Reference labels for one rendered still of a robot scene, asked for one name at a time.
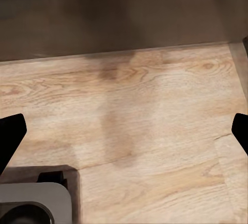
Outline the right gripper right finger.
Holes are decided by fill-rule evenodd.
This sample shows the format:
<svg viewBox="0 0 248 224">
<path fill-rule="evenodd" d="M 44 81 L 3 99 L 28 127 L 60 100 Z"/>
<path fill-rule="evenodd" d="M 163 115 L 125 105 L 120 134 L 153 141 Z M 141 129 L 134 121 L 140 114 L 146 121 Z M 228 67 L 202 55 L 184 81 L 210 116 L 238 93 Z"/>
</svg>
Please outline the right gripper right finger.
<svg viewBox="0 0 248 224">
<path fill-rule="evenodd" d="M 231 131 L 248 155 L 248 115 L 236 113 Z"/>
</svg>

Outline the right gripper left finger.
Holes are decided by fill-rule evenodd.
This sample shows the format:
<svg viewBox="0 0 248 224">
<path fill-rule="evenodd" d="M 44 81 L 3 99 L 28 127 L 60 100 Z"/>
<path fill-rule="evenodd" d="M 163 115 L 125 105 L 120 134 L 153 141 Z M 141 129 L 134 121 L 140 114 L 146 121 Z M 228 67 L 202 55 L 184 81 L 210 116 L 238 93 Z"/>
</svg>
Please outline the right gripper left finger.
<svg viewBox="0 0 248 224">
<path fill-rule="evenodd" d="M 0 176 L 26 133 L 22 113 L 0 119 Z"/>
</svg>

